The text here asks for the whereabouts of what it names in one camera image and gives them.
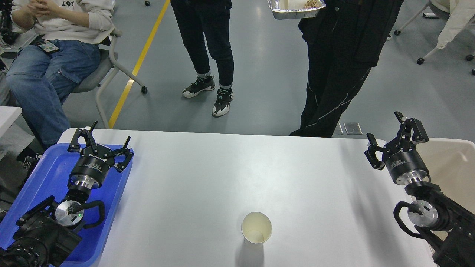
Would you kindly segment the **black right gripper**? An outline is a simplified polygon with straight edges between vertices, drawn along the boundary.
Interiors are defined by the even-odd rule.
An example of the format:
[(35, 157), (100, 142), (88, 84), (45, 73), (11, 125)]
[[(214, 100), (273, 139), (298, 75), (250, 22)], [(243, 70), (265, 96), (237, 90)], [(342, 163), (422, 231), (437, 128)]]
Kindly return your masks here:
[[(374, 135), (367, 133), (369, 146), (364, 154), (373, 169), (382, 170), (386, 166), (395, 184), (407, 185), (422, 181), (429, 175), (429, 169), (417, 151), (416, 145), (428, 142), (429, 136), (420, 120), (407, 118), (398, 111), (394, 114), (400, 123), (395, 138), (397, 147), (391, 150), (380, 147)], [(377, 158), (376, 152), (382, 153), (382, 160)]]

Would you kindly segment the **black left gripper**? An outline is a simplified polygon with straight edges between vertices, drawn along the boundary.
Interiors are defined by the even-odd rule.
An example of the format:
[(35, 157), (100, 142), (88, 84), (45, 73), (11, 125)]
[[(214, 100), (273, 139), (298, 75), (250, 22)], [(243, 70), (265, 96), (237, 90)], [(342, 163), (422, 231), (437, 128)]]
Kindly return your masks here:
[[(68, 147), (68, 152), (79, 153), (80, 145), (78, 140), (79, 138), (84, 138), (86, 147), (81, 151), (81, 156), (75, 167), (73, 167), (69, 177), (72, 181), (78, 181), (80, 178), (86, 176), (92, 178), (94, 180), (94, 189), (102, 186), (111, 167), (114, 167), (117, 172), (122, 172), (134, 157), (134, 152), (131, 152), (128, 148), (128, 144), (131, 140), (130, 136), (127, 137), (124, 145), (120, 149), (112, 150), (109, 147), (98, 147), (92, 135), (97, 123), (98, 121), (94, 121), (90, 129), (77, 128)], [(118, 156), (124, 156), (125, 158), (122, 162), (117, 162), (115, 158)]]

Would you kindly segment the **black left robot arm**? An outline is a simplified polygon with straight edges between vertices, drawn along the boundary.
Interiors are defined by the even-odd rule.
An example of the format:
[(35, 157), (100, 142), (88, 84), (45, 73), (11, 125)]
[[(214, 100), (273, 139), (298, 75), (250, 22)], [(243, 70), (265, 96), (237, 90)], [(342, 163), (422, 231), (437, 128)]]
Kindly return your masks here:
[(105, 246), (134, 151), (78, 128), (46, 150), (1, 223), (2, 267), (88, 267)]

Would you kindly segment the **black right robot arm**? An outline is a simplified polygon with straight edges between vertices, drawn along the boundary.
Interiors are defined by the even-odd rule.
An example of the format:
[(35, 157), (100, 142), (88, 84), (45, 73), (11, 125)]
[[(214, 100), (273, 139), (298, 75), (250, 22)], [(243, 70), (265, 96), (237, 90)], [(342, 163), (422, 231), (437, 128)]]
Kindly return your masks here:
[(429, 169), (416, 145), (429, 137), (420, 120), (395, 111), (400, 124), (396, 137), (379, 147), (368, 133), (366, 158), (374, 169), (387, 168), (394, 184), (405, 187), (412, 203), (396, 204), (393, 215), (399, 227), (414, 238), (424, 239), (434, 249), (433, 261), (441, 267), (474, 266), (474, 214), (446, 196), (429, 179)]

